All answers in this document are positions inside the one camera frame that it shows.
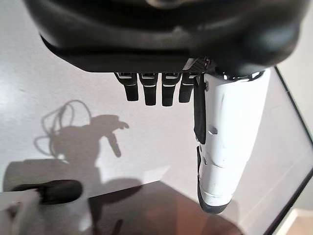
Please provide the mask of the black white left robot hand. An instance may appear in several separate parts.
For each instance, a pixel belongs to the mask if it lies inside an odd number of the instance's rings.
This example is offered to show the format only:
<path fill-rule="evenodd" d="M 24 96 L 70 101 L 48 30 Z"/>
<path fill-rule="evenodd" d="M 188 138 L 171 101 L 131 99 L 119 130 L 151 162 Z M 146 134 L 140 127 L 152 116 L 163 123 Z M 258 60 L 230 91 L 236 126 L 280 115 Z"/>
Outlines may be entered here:
<path fill-rule="evenodd" d="M 307 0 L 26 0 L 45 46 L 87 72 L 112 72 L 129 101 L 194 101 L 198 199 L 230 203 L 252 153 L 270 67 L 294 51 Z"/>

